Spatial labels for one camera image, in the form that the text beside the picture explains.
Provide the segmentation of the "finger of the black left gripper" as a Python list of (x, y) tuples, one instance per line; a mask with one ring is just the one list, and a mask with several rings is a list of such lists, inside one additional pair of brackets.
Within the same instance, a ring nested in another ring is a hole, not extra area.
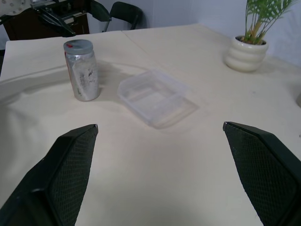
[(39, 20), (62, 37), (74, 37), (76, 33), (58, 15), (45, 10), (39, 11)]

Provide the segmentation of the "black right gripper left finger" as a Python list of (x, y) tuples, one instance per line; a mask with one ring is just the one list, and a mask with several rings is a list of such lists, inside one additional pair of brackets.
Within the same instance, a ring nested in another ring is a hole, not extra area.
[(90, 124), (58, 137), (0, 208), (0, 226), (75, 226), (97, 134)]

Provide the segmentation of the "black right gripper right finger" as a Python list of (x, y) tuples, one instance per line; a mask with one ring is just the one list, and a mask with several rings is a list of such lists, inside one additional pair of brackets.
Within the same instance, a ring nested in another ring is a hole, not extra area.
[(272, 133), (225, 122), (241, 184), (264, 226), (301, 226), (301, 161)]

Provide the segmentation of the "grey plastic jar lid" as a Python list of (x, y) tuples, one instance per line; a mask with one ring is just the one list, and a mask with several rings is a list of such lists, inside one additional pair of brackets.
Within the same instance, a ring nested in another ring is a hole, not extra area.
[(69, 40), (63, 44), (64, 51), (72, 55), (84, 55), (93, 51), (93, 44), (89, 40)]

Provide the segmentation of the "clear jar grey lid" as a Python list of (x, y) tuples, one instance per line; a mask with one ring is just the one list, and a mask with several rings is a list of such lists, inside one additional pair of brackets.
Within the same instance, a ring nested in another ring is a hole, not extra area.
[(100, 87), (94, 51), (81, 55), (65, 52), (65, 60), (75, 98), (83, 102), (98, 98)]

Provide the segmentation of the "clear plastic container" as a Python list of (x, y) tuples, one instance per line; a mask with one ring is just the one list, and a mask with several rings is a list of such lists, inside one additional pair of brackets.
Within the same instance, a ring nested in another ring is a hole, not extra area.
[(188, 86), (174, 77), (148, 70), (121, 81), (117, 95), (146, 125), (167, 129), (198, 110), (187, 98), (188, 91)]

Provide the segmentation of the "dark brown cabinet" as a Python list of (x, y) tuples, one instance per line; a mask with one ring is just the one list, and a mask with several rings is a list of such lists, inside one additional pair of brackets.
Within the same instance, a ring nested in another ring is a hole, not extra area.
[[(10, 17), (9, 20), (3, 22), (3, 25), (10, 40), (33, 40), (61, 36), (60, 33), (42, 23), (38, 14), (33, 10)], [(87, 16), (77, 17), (70, 28), (77, 35), (89, 34)]]

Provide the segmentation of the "dark chair with metal leg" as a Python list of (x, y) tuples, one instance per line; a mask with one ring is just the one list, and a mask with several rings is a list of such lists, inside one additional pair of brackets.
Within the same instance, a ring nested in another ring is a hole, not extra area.
[(89, 14), (91, 14), (93, 18), (100, 22), (106, 22), (102, 32), (107, 32), (109, 23), (111, 21), (109, 11), (98, 1), (90, 0)]

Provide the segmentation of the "black folding chair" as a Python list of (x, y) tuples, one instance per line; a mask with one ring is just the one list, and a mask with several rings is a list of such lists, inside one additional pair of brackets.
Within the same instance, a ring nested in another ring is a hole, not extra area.
[(135, 30), (142, 20), (143, 11), (137, 6), (117, 1), (112, 5), (110, 17), (128, 22), (131, 24), (130, 30)]

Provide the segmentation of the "cream tablecloth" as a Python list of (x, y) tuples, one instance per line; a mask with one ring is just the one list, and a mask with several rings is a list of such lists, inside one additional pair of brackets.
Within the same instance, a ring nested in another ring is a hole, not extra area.
[[(275, 134), (301, 159), (301, 68), (267, 57), (253, 73), (228, 68), (230, 39), (200, 24), (83, 35), (101, 94), (74, 95), (65, 38), (6, 43), (0, 76), (0, 207), (60, 135), (97, 124), (79, 226), (261, 226), (240, 183), (225, 121)], [(129, 111), (120, 82), (159, 69), (189, 88), (155, 128)]]

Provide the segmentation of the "white ribbed plant pot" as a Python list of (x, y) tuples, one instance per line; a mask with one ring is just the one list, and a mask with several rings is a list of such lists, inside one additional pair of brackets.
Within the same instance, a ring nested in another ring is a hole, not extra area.
[(223, 61), (231, 69), (239, 72), (256, 71), (262, 64), (269, 45), (263, 41), (260, 45), (248, 44), (242, 41), (243, 36), (231, 40)]

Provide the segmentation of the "green palm plant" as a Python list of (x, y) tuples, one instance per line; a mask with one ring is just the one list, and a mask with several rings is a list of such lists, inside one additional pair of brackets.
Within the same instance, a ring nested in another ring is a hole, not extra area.
[(300, 0), (247, 0), (245, 34), (239, 40), (251, 45), (264, 45), (264, 36), (272, 25)]

